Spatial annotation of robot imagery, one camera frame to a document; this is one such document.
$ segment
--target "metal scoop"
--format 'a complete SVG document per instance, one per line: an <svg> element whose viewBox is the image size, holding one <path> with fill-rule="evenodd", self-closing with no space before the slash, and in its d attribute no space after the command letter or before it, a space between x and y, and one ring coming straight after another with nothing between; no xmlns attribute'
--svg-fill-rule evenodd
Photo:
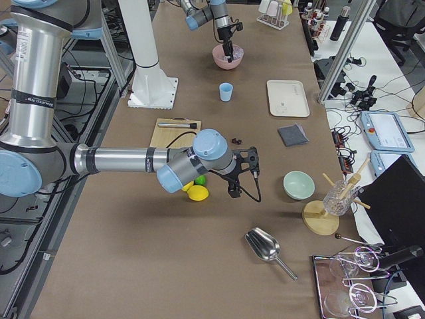
<svg viewBox="0 0 425 319"><path fill-rule="evenodd" d="M292 278L292 280L298 279L297 275L280 260L280 246L275 238L267 234L262 229L255 227L245 234L245 239L260 259L263 261L276 261Z"/></svg>

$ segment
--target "chair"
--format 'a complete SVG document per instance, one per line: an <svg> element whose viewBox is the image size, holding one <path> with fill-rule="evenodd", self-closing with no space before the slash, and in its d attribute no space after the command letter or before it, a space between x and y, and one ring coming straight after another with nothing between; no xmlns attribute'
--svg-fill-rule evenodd
<svg viewBox="0 0 425 319"><path fill-rule="evenodd" d="M402 66L406 59L397 47L406 52L414 41L413 36L425 33L425 1L381 0L373 25Z"/></svg>

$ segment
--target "white cup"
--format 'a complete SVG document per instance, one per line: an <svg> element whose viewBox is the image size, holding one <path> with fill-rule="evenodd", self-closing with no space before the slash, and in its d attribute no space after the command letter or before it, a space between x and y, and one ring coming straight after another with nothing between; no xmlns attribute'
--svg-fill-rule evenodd
<svg viewBox="0 0 425 319"><path fill-rule="evenodd" d="M268 5L267 15L271 17L275 17L276 15L278 15L278 7L279 3L277 1L271 1Z"/></svg>
<svg viewBox="0 0 425 319"><path fill-rule="evenodd" d="M220 99L223 102L230 101L233 92L233 85L230 83L222 83L218 88L220 89Z"/></svg>
<svg viewBox="0 0 425 319"><path fill-rule="evenodd" d="M259 12L266 14L270 0L261 0L260 6L258 7Z"/></svg>

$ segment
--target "light green bowl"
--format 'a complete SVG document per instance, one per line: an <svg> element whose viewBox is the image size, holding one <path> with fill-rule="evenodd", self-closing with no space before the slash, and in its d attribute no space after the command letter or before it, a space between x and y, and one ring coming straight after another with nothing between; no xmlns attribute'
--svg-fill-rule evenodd
<svg viewBox="0 0 425 319"><path fill-rule="evenodd" d="M284 177L284 189L293 199L307 199L314 193L314 181L302 171L290 171Z"/></svg>

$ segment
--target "pink bowl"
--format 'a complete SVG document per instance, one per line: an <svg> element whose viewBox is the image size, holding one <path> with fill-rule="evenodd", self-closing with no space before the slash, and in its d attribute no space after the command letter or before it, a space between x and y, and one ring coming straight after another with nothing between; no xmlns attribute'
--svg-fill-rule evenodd
<svg viewBox="0 0 425 319"><path fill-rule="evenodd" d="M231 70L233 68L236 68L240 64L240 62L242 61L242 58L244 57L244 51L242 50L242 48L240 48L240 46L238 46L238 45L233 45L233 49L236 50L236 48L241 50L242 54L241 54L240 58L237 58L237 59L235 59L235 60L233 60L232 62L229 63L229 62L227 62L227 59L224 57L223 46L217 45L212 50L212 57L214 58L215 64L217 64L219 67L221 67L225 70Z"/></svg>

